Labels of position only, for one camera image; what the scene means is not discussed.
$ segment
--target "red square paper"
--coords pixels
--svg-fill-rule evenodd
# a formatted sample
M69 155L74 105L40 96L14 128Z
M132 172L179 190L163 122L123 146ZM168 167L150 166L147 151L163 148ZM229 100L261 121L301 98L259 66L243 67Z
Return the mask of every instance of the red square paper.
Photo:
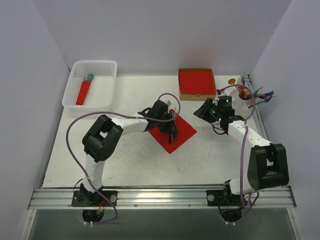
M182 94L215 94L211 71L179 72L179 87Z
M149 130L155 140L169 153L173 153L177 148L184 144L189 138L196 134L196 130L187 123L181 116L175 119L175 126L178 130L175 140L169 143L169 135L160 132L158 127Z

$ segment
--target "colorful wires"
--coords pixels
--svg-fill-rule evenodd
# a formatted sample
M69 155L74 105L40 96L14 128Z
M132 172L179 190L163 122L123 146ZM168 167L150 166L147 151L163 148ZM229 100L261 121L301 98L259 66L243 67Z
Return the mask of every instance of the colorful wires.
M103 207L103 205L106 203L106 200L102 200L101 202L100 202L100 204L99 204L99 211L102 213L103 211L104 211L104 209L102 208Z
M259 101L257 102L257 100L255 101L255 103L253 102L249 108L252 108L254 105L258 105L258 104L262 104L262 103L268 103L272 97L274 97L274 94L275 94L275 91L270 91L270 92L267 92L267 93L263 93L263 94L258 94L259 90L262 89L263 87L260 87L258 90L254 91L253 92L253 96L256 98L256 99L262 99L262 101Z

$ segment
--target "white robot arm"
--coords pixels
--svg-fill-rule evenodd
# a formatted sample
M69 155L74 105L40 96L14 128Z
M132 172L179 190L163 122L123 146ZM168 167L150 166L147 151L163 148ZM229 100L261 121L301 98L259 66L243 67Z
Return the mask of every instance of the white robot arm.
M169 143L172 138L176 138L178 130L175 122L171 120L173 116L169 112L170 105L170 101L163 102L157 100L153 107L146 108L130 118L109 118L106 115L98 117L82 139L86 153L85 170L92 185L98 191L101 191L103 187L102 174L106 159L113 154L121 136L135 132L146 132L158 127L160 132L168 134ZM84 201L89 206L99 204L97 201L100 201L100 198L96 197L98 193L90 185L87 177L80 184L80 192L83 195Z
M208 98L194 115L210 124L217 123L226 134L234 137L239 143L243 142L248 128L245 145L250 146L251 151L247 174L243 176L244 194L288 184L285 147L282 144L273 144L252 128L245 126L245 119L235 115L231 96L222 95L217 100ZM225 186L232 195L241 194L240 178L227 181Z

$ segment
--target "red square mat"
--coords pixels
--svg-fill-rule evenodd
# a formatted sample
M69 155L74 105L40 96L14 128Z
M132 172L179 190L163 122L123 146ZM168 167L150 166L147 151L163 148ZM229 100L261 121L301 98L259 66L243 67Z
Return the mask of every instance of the red square mat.
M174 123L178 130L178 134L176 135L175 140L172 140L171 143L169 143L169 135L160 132L158 127L149 130L149 133L169 154L173 153L197 132L197 130L195 130L181 116L178 116Z

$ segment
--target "cardboard box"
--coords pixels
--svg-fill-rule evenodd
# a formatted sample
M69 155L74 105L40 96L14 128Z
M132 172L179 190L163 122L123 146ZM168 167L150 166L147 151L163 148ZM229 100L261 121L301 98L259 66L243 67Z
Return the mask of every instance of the cardboard box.
M203 93L188 94L188 93L181 92L181 89L180 89L181 73L196 73L196 72L199 72L199 73L210 72L214 94L203 94ZM179 77L179 99L181 101L205 101L207 100L207 98L216 97L217 90L216 90L215 77L211 68L180 68L178 77Z

